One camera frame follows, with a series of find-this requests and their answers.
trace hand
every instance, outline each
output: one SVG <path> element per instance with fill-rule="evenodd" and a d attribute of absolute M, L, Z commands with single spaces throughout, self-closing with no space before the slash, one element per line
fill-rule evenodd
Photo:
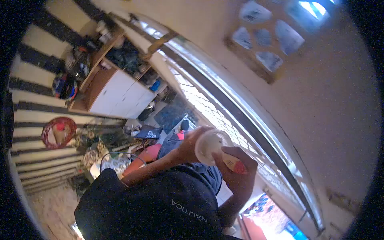
<path fill-rule="evenodd" d="M 198 159 L 195 155 L 196 141 L 203 133 L 211 129 L 213 129 L 213 127 L 201 126 L 185 134 L 184 140 L 182 141 L 180 146 L 171 151 L 172 154 L 174 154 L 178 164 L 183 164 L 187 162 L 198 162 Z"/>
<path fill-rule="evenodd" d="M 232 172 L 222 160 L 222 153 L 212 153 L 216 166 L 223 175 L 223 179 L 234 196 L 248 200 L 253 191 L 257 162 L 246 154 L 240 147 L 222 147 L 222 151 L 237 157 L 247 169 L 247 174 L 237 174 Z"/>

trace blue mat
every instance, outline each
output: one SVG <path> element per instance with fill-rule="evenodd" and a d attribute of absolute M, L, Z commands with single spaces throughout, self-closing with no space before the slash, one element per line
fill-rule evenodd
<path fill-rule="evenodd" d="M 153 117 L 166 134 L 169 134 L 186 114 L 188 114 L 189 120 L 195 125 L 199 120 L 195 117 L 192 110 L 187 107 L 185 101 L 186 100 L 177 95 L 170 104 L 161 109 L 160 112 Z"/>

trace black and white stripes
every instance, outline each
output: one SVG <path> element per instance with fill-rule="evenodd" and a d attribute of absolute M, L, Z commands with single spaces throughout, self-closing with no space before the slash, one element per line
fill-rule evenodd
<path fill-rule="evenodd" d="M 51 119 L 66 116 L 78 129 L 99 126 L 118 129 L 124 119 L 69 112 L 65 101 L 52 95 L 56 73 L 64 68 L 64 57 L 81 45 L 84 36 L 96 36 L 97 21 L 114 24 L 90 1 L 47 1 L 34 16 L 18 47 L 20 61 L 14 63 L 9 89 L 14 106 L 12 161 L 28 194 L 56 187 L 78 174 L 82 154 L 70 145 L 51 150 L 41 141 L 43 127 Z"/>

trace white cabinet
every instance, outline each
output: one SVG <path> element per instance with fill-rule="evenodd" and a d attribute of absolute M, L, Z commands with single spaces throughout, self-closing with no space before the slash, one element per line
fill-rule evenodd
<path fill-rule="evenodd" d="M 141 96 L 148 91 L 149 90 L 143 85 L 135 82 L 113 108 L 111 115 L 125 117 L 132 108 L 136 107 Z"/>
<path fill-rule="evenodd" d="M 156 97 L 156 95 L 147 90 L 141 98 L 135 103 L 135 106 L 129 110 L 129 112 L 125 115 L 126 118 L 135 119 L 140 113 L 148 106 L 150 102 Z"/>
<path fill-rule="evenodd" d="M 137 118 L 155 94 L 121 70 L 117 70 L 95 99 L 91 113 Z"/>

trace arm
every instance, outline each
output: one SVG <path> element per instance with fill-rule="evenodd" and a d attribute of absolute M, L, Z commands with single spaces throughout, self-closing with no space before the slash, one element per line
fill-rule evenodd
<path fill-rule="evenodd" d="M 129 173 L 121 181 L 127 186 L 132 186 L 146 179 L 152 178 L 160 172 L 168 170 L 176 165 L 186 162 L 197 162 L 194 152 L 196 140 L 201 134 L 210 129 L 212 129 L 212 127 L 203 126 L 189 132 L 177 149 L 173 149 L 159 160 Z"/>
<path fill-rule="evenodd" d="M 218 215 L 223 228 L 230 228 L 233 226 L 240 210 L 244 207 L 248 199 L 249 197 L 232 195 L 218 208 Z"/>
<path fill-rule="evenodd" d="M 232 227 L 240 210 L 247 203 L 253 191 L 257 162 L 251 159 L 239 147 L 223 147 L 223 152 L 239 158 L 247 168 L 247 174 L 232 172 L 223 162 L 221 154 L 212 154 L 216 166 L 223 175 L 225 183 L 233 192 L 233 195 L 223 203 L 218 210 L 220 223 L 223 228 Z"/>
<path fill-rule="evenodd" d="M 179 157 L 177 154 L 177 150 L 174 149 L 170 151 L 167 155 L 160 158 L 159 160 L 135 170 L 134 172 L 125 176 L 121 181 L 125 183 L 127 186 L 135 185 L 139 182 L 152 178 L 158 175 L 160 172 L 164 170 L 168 170 L 171 167 L 174 167 L 179 164 Z"/>

